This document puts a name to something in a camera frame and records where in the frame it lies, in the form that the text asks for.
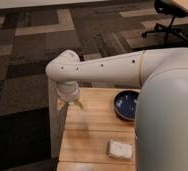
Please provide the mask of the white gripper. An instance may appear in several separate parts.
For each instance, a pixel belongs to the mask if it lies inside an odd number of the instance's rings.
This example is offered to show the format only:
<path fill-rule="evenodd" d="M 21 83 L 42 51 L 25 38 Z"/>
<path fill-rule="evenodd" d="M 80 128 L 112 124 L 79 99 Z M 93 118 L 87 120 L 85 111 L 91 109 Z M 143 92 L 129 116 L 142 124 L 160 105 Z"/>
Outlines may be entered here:
<path fill-rule="evenodd" d="M 80 96 L 80 90 L 76 81 L 58 83 L 57 94 L 61 99 L 57 100 L 56 102 L 56 109 L 58 111 L 60 111 L 65 106 L 65 102 L 73 101 L 74 105 L 78 106 L 80 109 L 84 109 L 82 102 L 77 100 Z"/>

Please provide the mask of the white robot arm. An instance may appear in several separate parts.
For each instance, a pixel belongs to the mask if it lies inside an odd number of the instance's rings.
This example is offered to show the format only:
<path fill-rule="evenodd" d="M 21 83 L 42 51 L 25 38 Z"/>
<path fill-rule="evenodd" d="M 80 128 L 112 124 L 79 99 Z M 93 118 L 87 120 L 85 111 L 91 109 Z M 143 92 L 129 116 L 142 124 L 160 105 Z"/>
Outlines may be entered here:
<path fill-rule="evenodd" d="M 188 47 L 88 61 L 65 50 L 47 64 L 45 72 L 65 102 L 79 97 L 80 81 L 138 88 L 136 171 L 188 171 Z"/>

